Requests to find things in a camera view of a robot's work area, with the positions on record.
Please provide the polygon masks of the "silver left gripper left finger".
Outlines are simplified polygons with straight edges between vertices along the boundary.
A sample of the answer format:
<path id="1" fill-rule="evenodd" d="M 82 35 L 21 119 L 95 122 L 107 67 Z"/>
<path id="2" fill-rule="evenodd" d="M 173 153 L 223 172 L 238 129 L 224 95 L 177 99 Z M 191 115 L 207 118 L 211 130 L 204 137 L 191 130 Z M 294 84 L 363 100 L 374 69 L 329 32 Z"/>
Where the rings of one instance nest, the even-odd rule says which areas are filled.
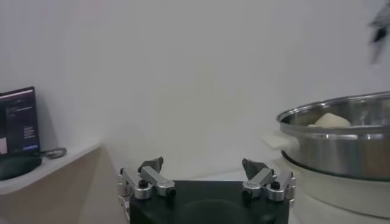
<path id="1" fill-rule="evenodd" d="M 117 176 L 118 198 L 128 200 L 133 196 L 137 200 L 147 200 L 152 197 L 153 189 L 159 196 L 175 197 L 175 182 L 160 175 L 163 163 L 161 156 L 144 161 L 137 170 L 131 167 L 121 168 Z"/>

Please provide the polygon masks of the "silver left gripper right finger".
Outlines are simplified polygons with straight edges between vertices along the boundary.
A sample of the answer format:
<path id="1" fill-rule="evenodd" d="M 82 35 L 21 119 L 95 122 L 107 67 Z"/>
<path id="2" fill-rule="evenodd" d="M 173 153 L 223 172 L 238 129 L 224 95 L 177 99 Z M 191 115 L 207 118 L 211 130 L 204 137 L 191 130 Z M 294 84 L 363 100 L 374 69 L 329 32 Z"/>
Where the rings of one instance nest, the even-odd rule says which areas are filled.
<path id="1" fill-rule="evenodd" d="M 270 201 L 294 201 L 296 194 L 296 178 L 290 171 L 276 173 L 265 163 L 249 159 L 241 161 L 247 181 L 243 182 L 242 195 L 245 201 L 260 198 L 262 194 Z"/>

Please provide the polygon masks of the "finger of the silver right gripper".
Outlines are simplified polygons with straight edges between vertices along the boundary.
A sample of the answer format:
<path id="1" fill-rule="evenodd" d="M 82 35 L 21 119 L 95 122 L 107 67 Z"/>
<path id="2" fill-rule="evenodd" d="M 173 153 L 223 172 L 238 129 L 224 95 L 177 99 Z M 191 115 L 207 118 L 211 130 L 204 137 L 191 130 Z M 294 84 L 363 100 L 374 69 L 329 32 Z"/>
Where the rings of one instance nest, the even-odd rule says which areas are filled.
<path id="1" fill-rule="evenodd" d="M 371 48 L 370 63 L 377 65 L 389 38 L 389 0 L 385 0 L 385 4 L 374 16 L 369 27 L 372 29 L 369 42 Z"/>

